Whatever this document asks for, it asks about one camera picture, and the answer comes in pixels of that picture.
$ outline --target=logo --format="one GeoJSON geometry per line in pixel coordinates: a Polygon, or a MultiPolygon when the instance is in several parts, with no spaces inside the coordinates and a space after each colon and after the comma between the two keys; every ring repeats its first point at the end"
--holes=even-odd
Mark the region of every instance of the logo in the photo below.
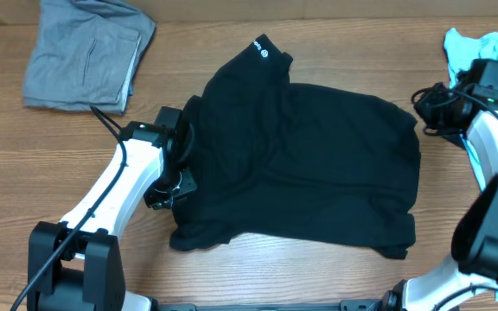
{"type": "Polygon", "coordinates": [[[263,49],[263,47],[260,46],[260,43],[256,42],[256,41],[253,41],[252,44],[257,47],[257,50],[260,51],[260,54],[263,56],[263,57],[268,57],[268,51],[263,49]]]}

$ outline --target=light blue cloth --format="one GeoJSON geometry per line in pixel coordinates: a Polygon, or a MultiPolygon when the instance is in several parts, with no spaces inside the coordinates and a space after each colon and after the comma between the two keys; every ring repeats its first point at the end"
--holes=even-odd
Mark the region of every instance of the light blue cloth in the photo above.
{"type": "MultiPolygon", "coordinates": [[[[481,39],[471,39],[461,36],[456,29],[451,29],[445,36],[444,47],[449,59],[450,87],[453,87],[458,82],[457,74],[461,71],[468,71],[473,60],[478,58],[498,60],[498,33],[487,34],[481,39]]],[[[480,189],[483,190],[486,182],[476,151],[468,141],[464,141],[464,144],[468,150],[470,163],[480,189]]]]}

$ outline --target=pocket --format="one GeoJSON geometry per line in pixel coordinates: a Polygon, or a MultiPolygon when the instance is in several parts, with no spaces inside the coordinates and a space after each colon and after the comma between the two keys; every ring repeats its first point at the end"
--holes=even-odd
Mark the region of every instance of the pocket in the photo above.
{"type": "Polygon", "coordinates": [[[95,49],[95,43],[97,40],[95,38],[90,38],[80,47],[80,60],[78,67],[78,83],[83,86],[86,83],[87,71],[90,66],[90,57],[93,50],[95,49]]]}

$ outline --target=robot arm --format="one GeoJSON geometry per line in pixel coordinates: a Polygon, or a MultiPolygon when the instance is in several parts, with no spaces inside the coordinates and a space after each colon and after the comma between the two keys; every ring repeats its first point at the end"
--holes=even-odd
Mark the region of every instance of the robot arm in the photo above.
{"type": "MultiPolygon", "coordinates": [[[[498,114],[498,62],[475,61],[464,81],[461,89],[486,105],[493,104],[498,114]]],[[[426,128],[441,133],[466,130],[464,143],[477,156],[482,169],[478,177],[488,185],[458,225],[451,254],[430,273],[406,282],[399,292],[401,304],[394,310],[447,311],[487,289],[498,290],[498,119],[492,111],[470,103],[470,98],[440,107],[436,102],[447,98],[432,97],[433,101],[415,103],[426,128]]]]}
{"type": "Polygon", "coordinates": [[[454,299],[447,301],[439,310],[447,311],[460,305],[474,295],[484,292],[485,288],[498,289],[498,198],[489,196],[498,195],[498,120],[490,112],[480,111],[473,119],[466,135],[472,148],[476,150],[479,162],[482,164],[483,176],[490,181],[482,196],[470,209],[468,215],[476,216],[478,208],[485,207],[490,214],[485,214],[483,219],[472,219],[465,217],[457,228],[453,238],[453,254],[447,256],[442,264],[428,274],[409,280],[402,293],[402,307],[407,311],[435,310],[439,302],[447,296],[462,291],[463,293],[454,299]],[[469,227],[480,225],[483,232],[475,232],[469,227]],[[472,238],[474,242],[482,247],[482,250],[472,250],[474,245],[467,247],[460,238],[472,238]],[[490,254],[487,245],[496,241],[496,246],[490,254]],[[466,258],[469,254],[475,254],[479,258],[466,258]],[[471,273],[464,273],[466,267],[471,268],[471,273]]]}
{"type": "MultiPolygon", "coordinates": [[[[126,224],[142,195],[163,172],[163,149],[151,142],[130,139],[124,142],[128,164],[111,192],[103,199],[97,212],[82,226],[82,232],[95,233],[99,229],[107,230],[108,234],[122,238],[126,224]]],[[[111,182],[122,162],[122,152],[117,145],[111,163],[95,182],[86,197],[62,219],[68,229],[73,229],[86,215],[87,209],[93,206],[95,200],[103,193],[111,182]]]]}

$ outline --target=gray folded cloth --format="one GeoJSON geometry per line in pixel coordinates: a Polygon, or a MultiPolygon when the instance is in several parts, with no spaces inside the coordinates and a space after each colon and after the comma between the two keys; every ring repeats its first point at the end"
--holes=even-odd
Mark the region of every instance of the gray folded cloth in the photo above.
{"type": "Polygon", "coordinates": [[[38,38],[24,76],[26,106],[123,114],[156,25],[121,0],[41,0],[38,38]]]}

